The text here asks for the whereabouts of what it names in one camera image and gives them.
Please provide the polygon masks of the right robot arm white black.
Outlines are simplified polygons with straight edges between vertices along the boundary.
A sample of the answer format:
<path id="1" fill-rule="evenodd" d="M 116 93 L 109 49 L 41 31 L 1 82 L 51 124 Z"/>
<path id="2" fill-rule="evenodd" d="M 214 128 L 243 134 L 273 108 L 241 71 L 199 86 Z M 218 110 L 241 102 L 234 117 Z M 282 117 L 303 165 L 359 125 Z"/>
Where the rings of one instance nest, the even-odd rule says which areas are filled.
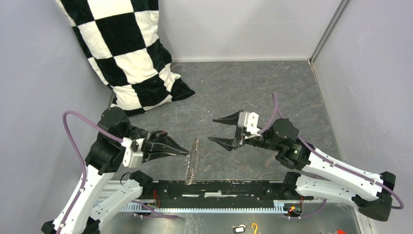
<path id="1" fill-rule="evenodd" d="M 284 177 L 282 195 L 288 199 L 313 197 L 337 201 L 357 208 L 364 216 L 385 222 L 393 203 L 395 175 L 371 173 L 327 155 L 299 137 L 299 130 L 287 118 L 267 128 L 258 127 L 259 115 L 238 111 L 217 119 L 234 125 L 234 138 L 210 137 L 228 151 L 250 145 L 275 151 L 276 160 L 290 172 Z"/>

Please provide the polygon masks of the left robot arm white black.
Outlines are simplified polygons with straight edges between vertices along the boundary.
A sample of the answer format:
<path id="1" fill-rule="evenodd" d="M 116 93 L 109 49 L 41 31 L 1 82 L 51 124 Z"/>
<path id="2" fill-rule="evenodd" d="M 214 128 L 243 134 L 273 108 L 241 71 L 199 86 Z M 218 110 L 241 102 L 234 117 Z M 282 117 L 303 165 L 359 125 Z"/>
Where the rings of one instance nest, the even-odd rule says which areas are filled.
<path id="1" fill-rule="evenodd" d="M 148 132 L 131 125 L 119 107 L 106 109 L 98 123 L 96 141 L 80 158 L 82 175 L 69 201 L 54 220 L 42 225 L 45 234 L 99 234 L 107 223 L 136 198 L 152 195 L 152 178 L 137 168 L 168 156 L 188 156 L 166 131 Z M 121 167 L 133 168 L 130 178 L 103 202 L 97 200 Z"/>

